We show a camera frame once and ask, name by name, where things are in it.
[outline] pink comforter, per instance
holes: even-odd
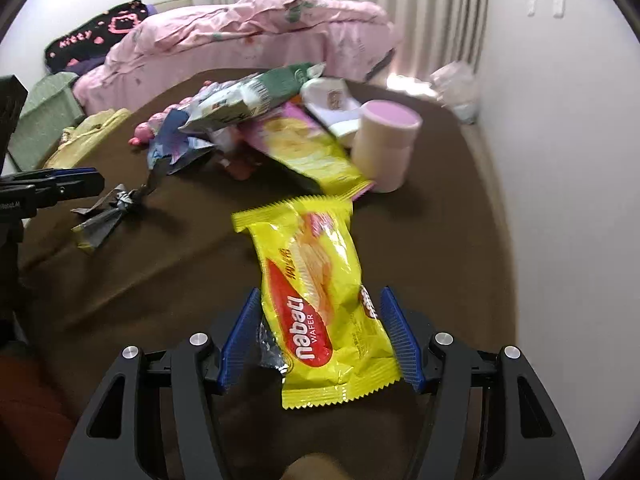
[[[325,75],[362,80],[396,46],[385,11],[370,2],[239,0],[150,16],[82,76],[74,95],[87,114],[137,110],[213,68],[327,63]]]

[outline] black pillow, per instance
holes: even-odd
[[[47,68],[56,74],[82,61],[106,56],[110,48],[148,14],[146,5],[140,0],[105,10],[66,36],[52,41],[45,49]]]

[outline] pink toy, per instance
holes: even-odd
[[[151,129],[154,131],[155,134],[158,133],[158,131],[160,130],[160,126],[162,126],[162,123],[164,123],[164,119],[167,117],[168,114],[165,114],[164,112],[160,112],[158,114],[153,114],[151,117],[149,117],[149,120],[147,121],[147,123],[149,124],[149,126],[151,127]]]
[[[199,92],[202,92],[207,86],[211,85],[211,81],[205,81],[204,86],[200,89]],[[164,119],[167,117],[171,110],[175,108],[179,108],[181,106],[189,104],[193,101],[193,97],[185,97],[182,101],[180,101],[177,105],[169,105],[164,111],[153,114],[149,117],[149,120],[146,123],[140,123],[136,126],[136,129],[133,132],[133,137],[129,139],[129,144],[131,146],[146,146],[151,139],[153,139],[160,130],[160,126],[164,122]]]
[[[136,126],[133,137],[129,139],[131,146],[140,146],[140,144],[148,144],[154,138],[154,131],[148,123],[141,123]]]

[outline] snack bag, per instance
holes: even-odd
[[[391,343],[360,283],[340,198],[297,198],[235,213],[262,268],[262,309],[287,362],[284,408],[357,399],[401,377]]]
[[[245,77],[190,108],[189,120],[180,130],[189,134],[214,132],[261,115],[298,94],[302,85],[320,77],[322,70],[323,63],[299,63]]]
[[[292,103],[238,125],[253,148],[306,177],[309,192],[355,200],[373,186],[356,168],[335,137]]]

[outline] green snack package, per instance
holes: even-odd
[[[259,116],[298,94],[302,85],[320,77],[322,70],[324,64],[300,63],[242,79],[201,102],[180,130],[209,133]]]

